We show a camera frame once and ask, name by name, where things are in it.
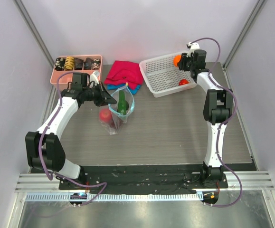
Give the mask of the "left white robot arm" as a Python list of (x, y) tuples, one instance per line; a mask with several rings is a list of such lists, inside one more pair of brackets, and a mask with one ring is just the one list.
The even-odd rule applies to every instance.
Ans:
[(116, 100), (99, 81), (99, 71), (92, 74), (71, 72), (72, 80), (66, 89), (58, 89), (59, 102), (49, 118), (35, 132), (25, 136), (28, 165), (45, 172), (52, 180), (53, 174), (69, 179), (77, 190), (86, 185), (84, 168), (66, 158), (60, 137), (71, 117), (84, 102), (96, 106), (115, 104)]

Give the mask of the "purple grape bunch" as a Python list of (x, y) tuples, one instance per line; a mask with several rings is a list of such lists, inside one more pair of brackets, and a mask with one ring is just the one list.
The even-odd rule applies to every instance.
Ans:
[(122, 127), (123, 125), (123, 120), (119, 118), (118, 116), (113, 116), (109, 121), (108, 121), (109, 127), (118, 130)]

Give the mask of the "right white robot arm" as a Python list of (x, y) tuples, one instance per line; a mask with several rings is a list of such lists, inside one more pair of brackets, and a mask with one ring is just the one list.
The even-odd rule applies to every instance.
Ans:
[(223, 88), (206, 68), (206, 56), (205, 50), (191, 49), (181, 54), (177, 67), (181, 71), (189, 71), (194, 82), (206, 92), (203, 117), (208, 126), (208, 144), (199, 181), (209, 188), (223, 179), (223, 140), (226, 120), (233, 113), (233, 98), (231, 92)]

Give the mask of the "green cucumber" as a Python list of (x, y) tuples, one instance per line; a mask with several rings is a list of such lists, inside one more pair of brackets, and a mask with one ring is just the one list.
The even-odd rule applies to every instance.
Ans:
[(117, 112), (121, 115), (126, 115), (126, 100), (125, 100), (125, 93), (123, 90), (119, 91), (119, 101), (118, 101)]

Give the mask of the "clear zip top bag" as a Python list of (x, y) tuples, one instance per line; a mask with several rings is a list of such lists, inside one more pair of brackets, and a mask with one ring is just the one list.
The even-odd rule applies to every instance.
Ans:
[[(126, 110), (126, 115), (121, 115), (117, 112), (117, 108), (118, 108), (118, 101), (119, 101), (119, 91), (123, 90), (125, 93), (125, 100), (129, 103), (129, 109)], [(102, 109), (108, 108), (111, 111), (112, 117), (113, 116), (118, 116), (119, 118), (121, 118), (123, 120), (123, 125), (122, 127), (127, 123), (129, 116), (134, 112), (135, 110), (135, 100), (133, 97), (133, 94), (131, 93), (128, 84), (123, 84), (122, 86), (118, 87), (114, 92), (111, 93), (111, 96), (117, 101), (116, 104), (108, 104), (107, 106), (103, 107), (100, 109), (100, 111)], [(108, 123), (104, 123), (99, 119), (99, 122), (101, 123), (102, 127), (104, 127), (106, 129), (106, 131), (110, 134), (110, 135), (116, 135), (119, 133), (119, 131), (121, 130), (114, 130), (112, 128), (109, 127)]]

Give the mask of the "orange fruit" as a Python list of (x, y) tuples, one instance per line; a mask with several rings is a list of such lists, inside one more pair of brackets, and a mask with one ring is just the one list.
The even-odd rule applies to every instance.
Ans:
[(181, 60), (181, 55), (177, 55), (173, 58), (173, 64), (175, 67), (178, 67), (180, 60)]

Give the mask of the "green avocado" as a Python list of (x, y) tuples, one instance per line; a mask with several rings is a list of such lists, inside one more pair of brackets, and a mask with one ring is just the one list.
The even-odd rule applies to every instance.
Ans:
[(127, 101), (125, 101), (125, 108), (126, 108), (126, 110), (129, 109), (129, 103)]

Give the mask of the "red apple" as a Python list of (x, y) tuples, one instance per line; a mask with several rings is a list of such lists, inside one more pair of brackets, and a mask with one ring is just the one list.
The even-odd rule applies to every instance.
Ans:
[(111, 111), (108, 108), (102, 109), (99, 112), (99, 119), (104, 123), (110, 123), (113, 119)]

